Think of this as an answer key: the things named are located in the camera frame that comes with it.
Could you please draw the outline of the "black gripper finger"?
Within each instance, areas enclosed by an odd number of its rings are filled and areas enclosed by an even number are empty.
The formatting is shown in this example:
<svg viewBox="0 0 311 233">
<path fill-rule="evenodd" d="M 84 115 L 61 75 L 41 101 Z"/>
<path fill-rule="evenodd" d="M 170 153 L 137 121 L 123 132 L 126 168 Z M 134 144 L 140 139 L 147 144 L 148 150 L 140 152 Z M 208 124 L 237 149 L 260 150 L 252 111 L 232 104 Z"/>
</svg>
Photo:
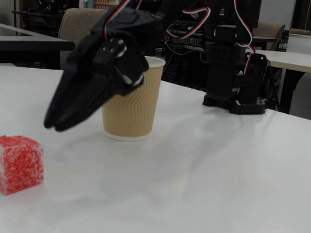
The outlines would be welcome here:
<svg viewBox="0 0 311 233">
<path fill-rule="evenodd" d="M 44 119 L 46 129 L 70 129 L 90 118 L 101 106 L 97 98 L 103 78 L 93 58 L 105 41 L 103 33 L 91 31 L 67 55 L 63 74 Z"/>
</svg>

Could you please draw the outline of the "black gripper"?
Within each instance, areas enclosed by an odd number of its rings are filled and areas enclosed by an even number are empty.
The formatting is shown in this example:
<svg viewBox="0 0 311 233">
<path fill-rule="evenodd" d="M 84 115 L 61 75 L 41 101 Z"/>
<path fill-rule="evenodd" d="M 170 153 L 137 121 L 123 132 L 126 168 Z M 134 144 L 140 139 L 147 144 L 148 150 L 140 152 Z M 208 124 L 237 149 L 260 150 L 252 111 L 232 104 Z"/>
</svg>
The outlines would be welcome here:
<svg viewBox="0 0 311 233">
<path fill-rule="evenodd" d="M 80 44 L 72 51 L 56 91 L 54 129 L 65 131 L 89 118 L 101 106 L 106 87 L 119 95 L 140 87 L 149 69 L 143 53 L 161 40 L 162 26 L 159 16 L 124 9 L 107 21 L 102 44 Z"/>
</svg>

